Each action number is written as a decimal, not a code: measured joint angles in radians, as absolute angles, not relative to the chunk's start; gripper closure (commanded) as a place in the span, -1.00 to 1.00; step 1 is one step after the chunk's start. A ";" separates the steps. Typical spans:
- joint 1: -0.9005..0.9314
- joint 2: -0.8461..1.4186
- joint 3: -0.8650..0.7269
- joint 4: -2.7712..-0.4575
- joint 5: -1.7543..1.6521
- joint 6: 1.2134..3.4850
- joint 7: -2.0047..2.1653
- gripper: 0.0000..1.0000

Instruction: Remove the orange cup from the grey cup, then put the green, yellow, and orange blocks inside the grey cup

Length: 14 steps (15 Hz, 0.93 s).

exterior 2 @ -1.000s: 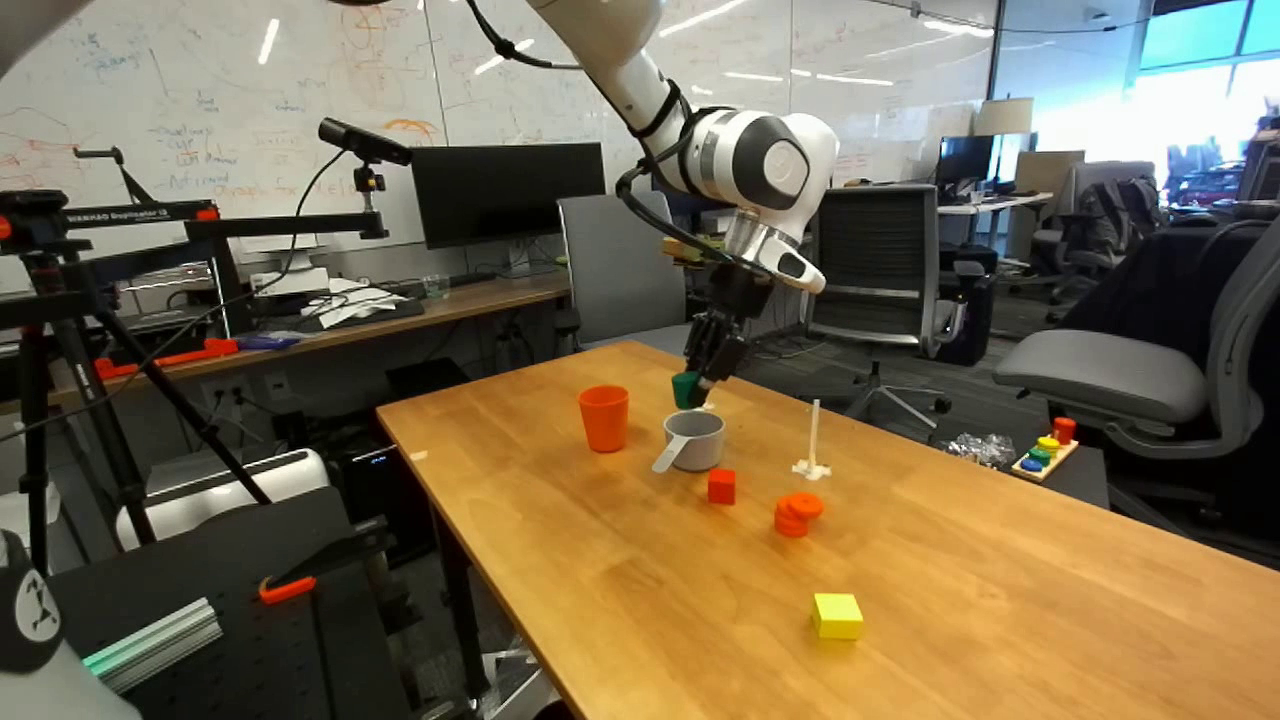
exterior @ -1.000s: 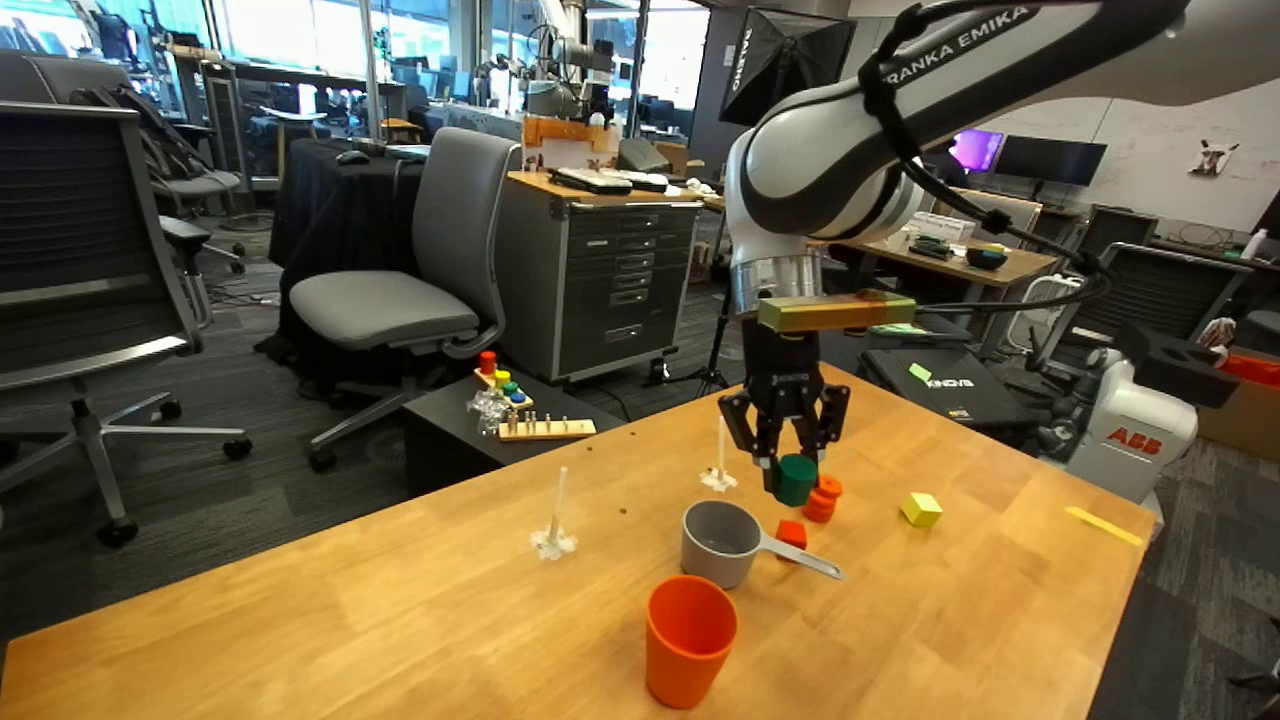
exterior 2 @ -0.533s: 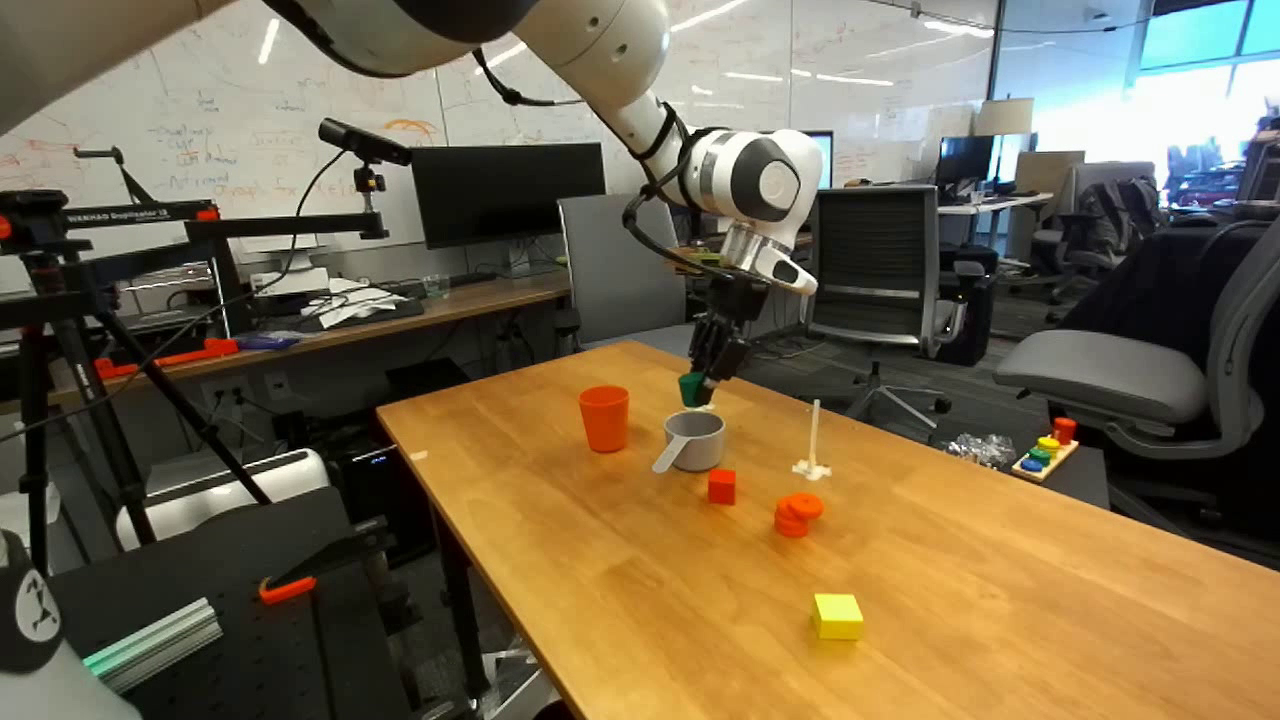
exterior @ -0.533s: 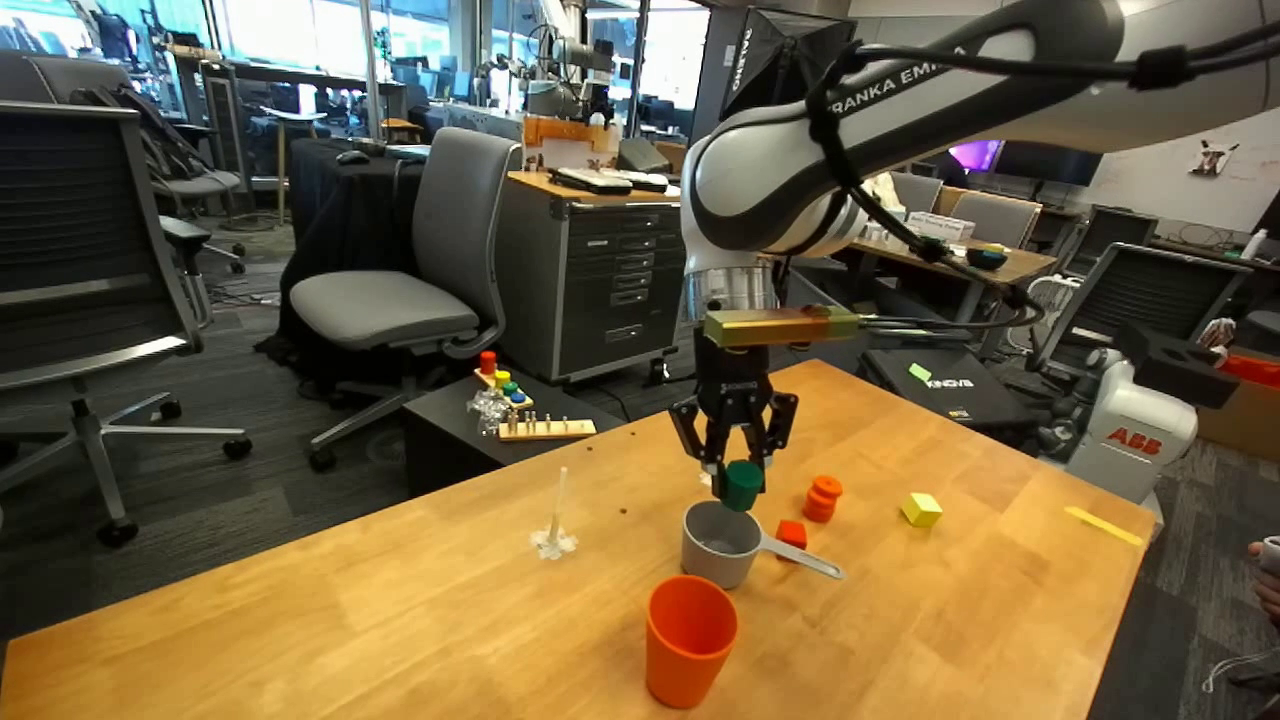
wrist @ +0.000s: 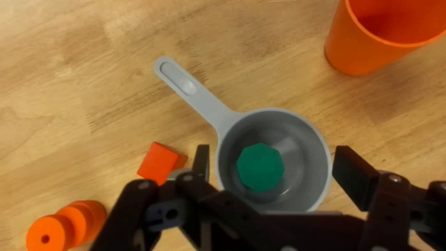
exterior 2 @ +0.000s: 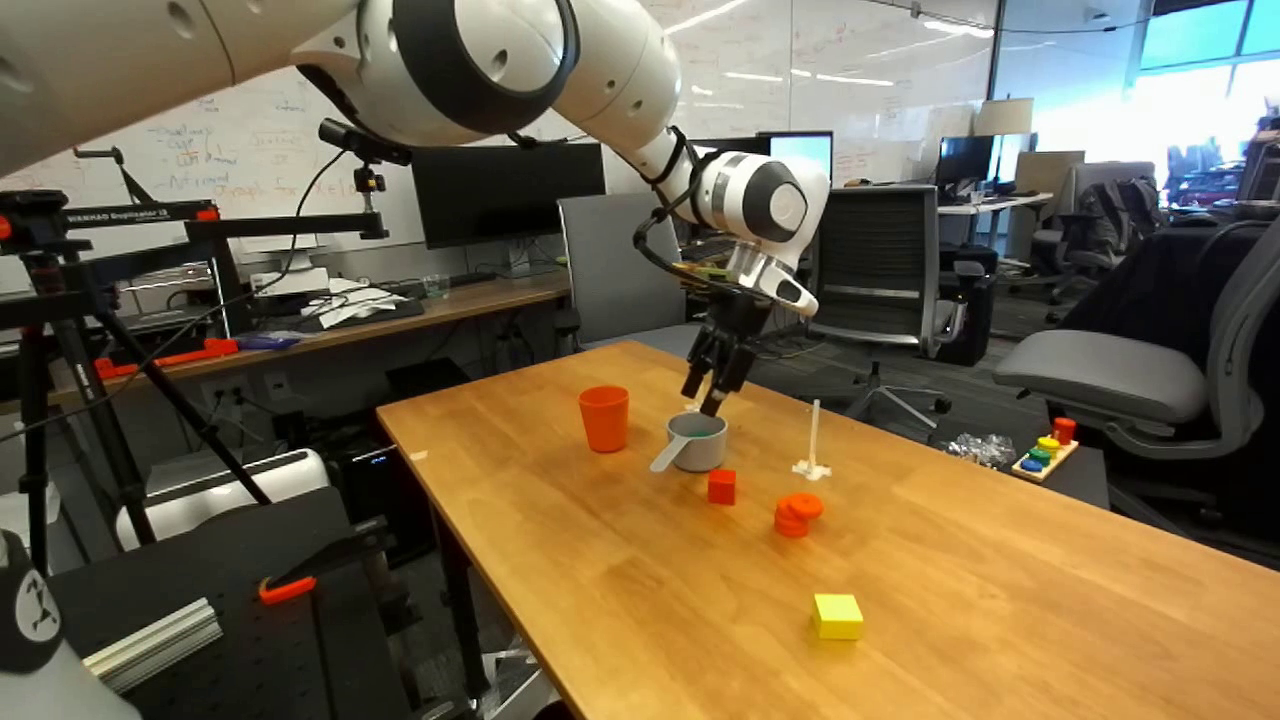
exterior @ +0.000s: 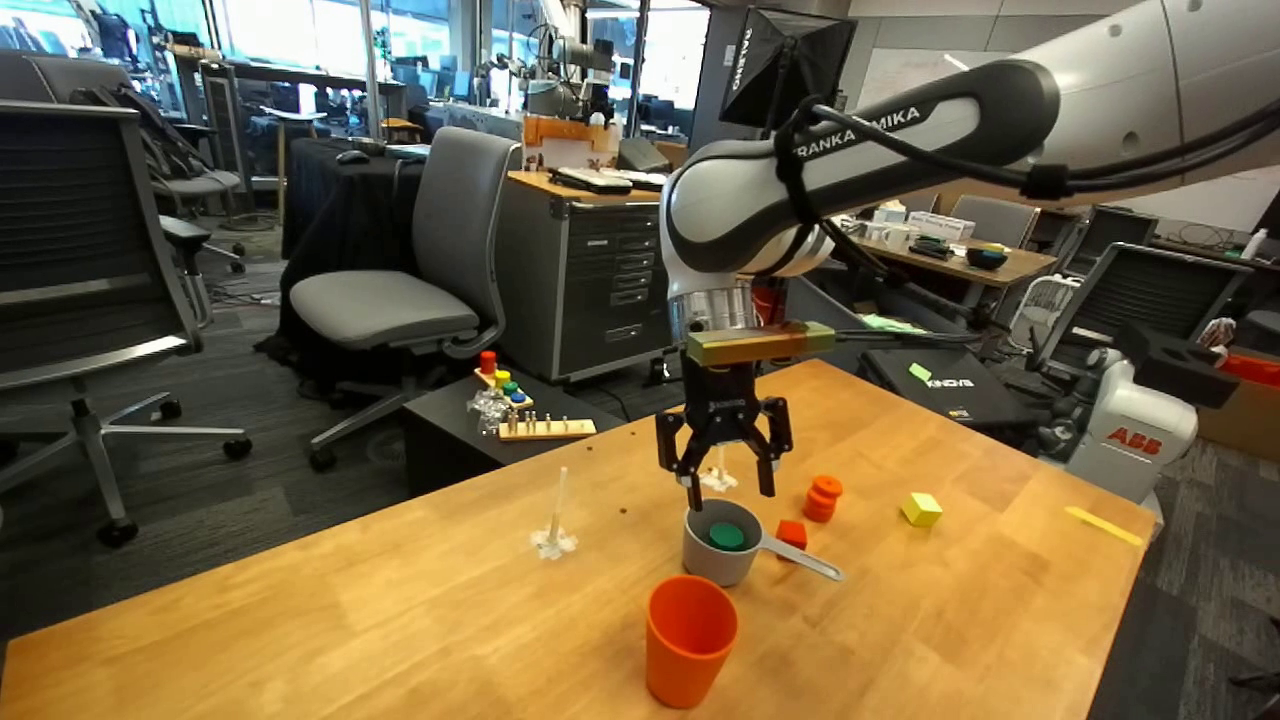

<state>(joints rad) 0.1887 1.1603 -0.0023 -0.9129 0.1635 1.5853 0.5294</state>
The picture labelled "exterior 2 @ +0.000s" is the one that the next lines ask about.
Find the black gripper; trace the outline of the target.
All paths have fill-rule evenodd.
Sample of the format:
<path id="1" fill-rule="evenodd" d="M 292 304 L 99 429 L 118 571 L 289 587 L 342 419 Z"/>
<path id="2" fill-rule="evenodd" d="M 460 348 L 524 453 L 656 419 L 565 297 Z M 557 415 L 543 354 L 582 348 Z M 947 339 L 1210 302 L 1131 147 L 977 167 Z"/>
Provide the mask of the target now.
<path id="1" fill-rule="evenodd" d="M 703 330 L 695 338 L 695 348 L 680 386 L 680 395 L 701 405 L 703 415 L 717 415 L 722 400 L 737 393 L 732 371 L 746 371 L 757 354 L 757 338 L 772 310 L 746 292 L 710 292 Z"/>

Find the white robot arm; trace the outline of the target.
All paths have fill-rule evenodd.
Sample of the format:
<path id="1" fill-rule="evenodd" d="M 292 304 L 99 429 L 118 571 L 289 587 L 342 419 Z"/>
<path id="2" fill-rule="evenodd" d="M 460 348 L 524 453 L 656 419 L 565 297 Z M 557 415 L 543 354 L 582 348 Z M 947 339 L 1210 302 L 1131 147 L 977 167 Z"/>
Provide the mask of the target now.
<path id="1" fill-rule="evenodd" d="M 0 173 L 275 69 L 401 147 L 511 136 L 557 113 L 666 218 L 722 238 L 728 313 L 695 338 L 683 382 L 703 411 L 742 386 L 767 313 L 814 313 L 794 267 L 822 177 L 693 143 L 675 48 L 638 0 L 0 0 Z"/>

